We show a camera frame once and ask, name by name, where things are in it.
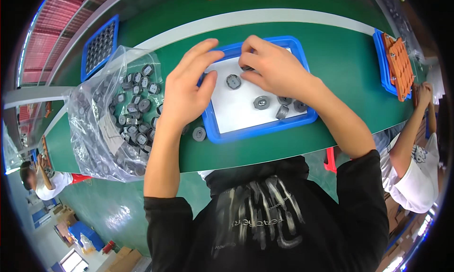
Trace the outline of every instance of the window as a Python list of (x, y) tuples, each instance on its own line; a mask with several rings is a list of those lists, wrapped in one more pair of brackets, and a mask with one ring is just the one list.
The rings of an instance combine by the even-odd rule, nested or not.
[(73, 249), (60, 262), (65, 272), (83, 272), (88, 267), (88, 263)]

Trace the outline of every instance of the printed graphic on shirt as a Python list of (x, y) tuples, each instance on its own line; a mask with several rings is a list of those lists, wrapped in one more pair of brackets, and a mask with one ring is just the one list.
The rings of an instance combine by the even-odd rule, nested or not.
[(418, 145), (413, 145), (411, 157), (417, 164), (425, 163), (427, 157), (427, 150)]
[(257, 242), (262, 250), (269, 240), (282, 248), (293, 248), (302, 242), (296, 227), (296, 222), (304, 224), (300, 208), (276, 176), (224, 191), (219, 195), (216, 218), (219, 225), (213, 258), (220, 249), (246, 241)]

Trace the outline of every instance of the black t-shirt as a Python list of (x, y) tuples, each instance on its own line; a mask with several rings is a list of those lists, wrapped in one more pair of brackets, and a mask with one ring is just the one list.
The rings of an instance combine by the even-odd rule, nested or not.
[(389, 224), (376, 150), (338, 168), (339, 204), (305, 179), (303, 157), (249, 169), (261, 172), (219, 193), (211, 186), (194, 220), (184, 198), (145, 197), (153, 272), (377, 269)]

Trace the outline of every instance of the white t-shirt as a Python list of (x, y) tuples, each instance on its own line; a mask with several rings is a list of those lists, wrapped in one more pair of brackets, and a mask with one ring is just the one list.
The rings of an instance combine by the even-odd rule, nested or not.
[(399, 179), (389, 160), (389, 151), (394, 147), (400, 133), (380, 153), (380, 168), (385, 191), (404, 209), (425, 213), (438, 197), (438, 153), (437, 134), (433, 133), (422, 148), (413, 145), (410, 167)]
[(41, 200), (50, 200), (57, 196), (68, 184), (73, 182), (73, 176), (70, 173), (55, 172), (54, 176), (49, 179), (52, 189), (48, 190), (44, 184), (43, 175), (39, 170), (37, 173), (36, 195)]

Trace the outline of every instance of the person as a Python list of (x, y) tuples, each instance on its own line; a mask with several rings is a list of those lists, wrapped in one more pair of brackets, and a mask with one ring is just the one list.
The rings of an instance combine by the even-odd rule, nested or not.
[(23, 162), (19, 172), (26, 190), (34, 190), (41, 200), (57, 196), (68, 184), (73, 182), (70, 173), (55, 172), (52, 178), (44, 170), (42, 155), (36, 157), (36, 167), (31, 162)]
[(182, 129), (207, 107), (223, 58), (207, 39), (167, 76), (162, 115), (144, 178), (152, 271), (375, 271), (389, 238), (380, 156), (366, 124), (290, 52), (257, 36), (241, 47), (241, 77), (314, 108), (353, 160), (337, 172), (337, 204), (307, 180), (303, 156), (216, 170), (205, 180), (212, 200), (192, 219), (180, 182)]
[[(440, 155), (432, 86), (424, 82), (417, 91), (418, 104), (410, 119), (374, 134), (374, 141), (380, 152), (384, 190), (404, 209), (425, 213), (438, 197)], [(430, 137), (423, 148), (414, 143), (426, 108)]]

